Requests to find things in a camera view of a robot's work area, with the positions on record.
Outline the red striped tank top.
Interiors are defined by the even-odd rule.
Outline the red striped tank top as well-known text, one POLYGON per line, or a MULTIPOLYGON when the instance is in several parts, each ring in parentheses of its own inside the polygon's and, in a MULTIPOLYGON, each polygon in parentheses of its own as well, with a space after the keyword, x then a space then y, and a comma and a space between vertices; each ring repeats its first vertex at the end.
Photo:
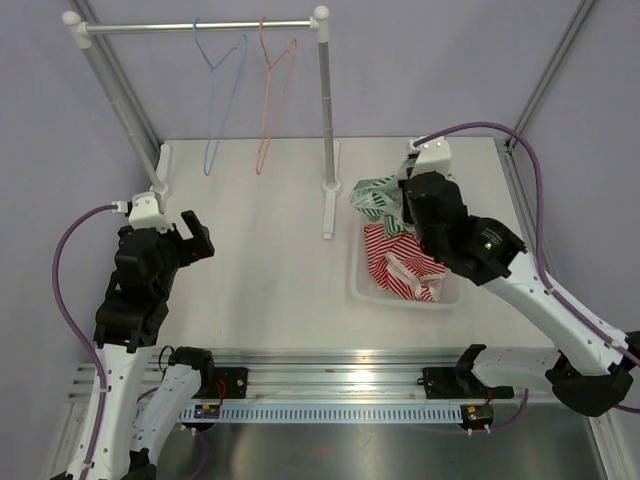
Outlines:
POLYGON ((379 290, 410 302, 437 303, 446 267, 425 255, 413 233, 387 238, 381 224, 362 229, 367 269, 379 290))

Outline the green striped tank top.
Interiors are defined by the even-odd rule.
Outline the green striped tank top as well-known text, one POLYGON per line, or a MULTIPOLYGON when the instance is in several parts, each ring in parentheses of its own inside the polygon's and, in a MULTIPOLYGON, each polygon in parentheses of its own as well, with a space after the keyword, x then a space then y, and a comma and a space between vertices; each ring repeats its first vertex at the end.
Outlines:
POLYGON ((403 219, 402 191, 394 175, 359 180, 348 200, 369 223, 381 224, 387 238, 415 232, 403 219))

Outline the blue wire hanger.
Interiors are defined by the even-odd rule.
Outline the blue wire hanger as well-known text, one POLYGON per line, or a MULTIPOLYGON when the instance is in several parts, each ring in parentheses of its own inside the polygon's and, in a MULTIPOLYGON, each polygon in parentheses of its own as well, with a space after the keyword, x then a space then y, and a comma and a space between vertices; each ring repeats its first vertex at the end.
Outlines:
POLYGON ((200 32, 202 31, 204 31, 202 23, 196 17, 192 23, 193 41, 207 67, 210 82, 206 144, 202 163, 202 173, 205 177, 209 177, 243 79, 248 38, 246 34, 240 35, 222 56, 214 59, 208 55, 200 41, 200 32))

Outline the pink wire hanger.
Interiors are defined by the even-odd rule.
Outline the pink wire hanger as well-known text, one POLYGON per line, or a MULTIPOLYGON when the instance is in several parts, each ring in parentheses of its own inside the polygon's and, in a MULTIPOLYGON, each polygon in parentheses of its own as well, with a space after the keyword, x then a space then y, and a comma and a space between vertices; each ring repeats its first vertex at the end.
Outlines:
POLYGON ((257 149, 255 165, 255 173, 258 176, 260 176, 264 170, 271 142, 280 123, 299 50, 297 39, 292 37, 286 48, 277 56, 271 57, 265 42, 265 27, 266 18, 262 17, 259 22, 259 42, 266 66, 266 82, 260 125, 260 142, 257 149), (283 65, 285 61, 288 61, 286 75, 282 82, 280 93, 277 97, 274 97, 274 74, 278 67, 283 65))

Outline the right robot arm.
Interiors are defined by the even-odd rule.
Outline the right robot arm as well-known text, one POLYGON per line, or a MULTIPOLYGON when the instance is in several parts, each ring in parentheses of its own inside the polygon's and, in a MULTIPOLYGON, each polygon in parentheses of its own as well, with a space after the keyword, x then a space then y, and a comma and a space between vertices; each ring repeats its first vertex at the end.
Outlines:
POLYGON ((621 331, 553 285, 524 241, 498 220, 469 214, 458 185, 431 171, 399 183, 403 214, 421 250, 499 297, 542 332, 542 349, 469 346, 454 367, 456 389, 522 388, 553 394, 598 417, 620 407, 639 364, 639 335, 621 331))

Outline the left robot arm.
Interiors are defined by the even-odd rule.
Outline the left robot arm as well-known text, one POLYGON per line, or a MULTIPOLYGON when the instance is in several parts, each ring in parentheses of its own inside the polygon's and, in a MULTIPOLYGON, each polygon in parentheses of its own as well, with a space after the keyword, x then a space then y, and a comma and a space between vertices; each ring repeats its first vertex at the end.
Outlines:
POLYGON ((71 327, 91 355, 96 375, 83 431, 63 479, 155 478, 179 413, 189 399, 206 397, 215 388, 211 352, 179 347, 147 406, 137 409, 176 274, 215 252, 209 230, 196 214, 187 210, 181 217, 189 238, 175 225, 122 227, 93 337, 71 327))

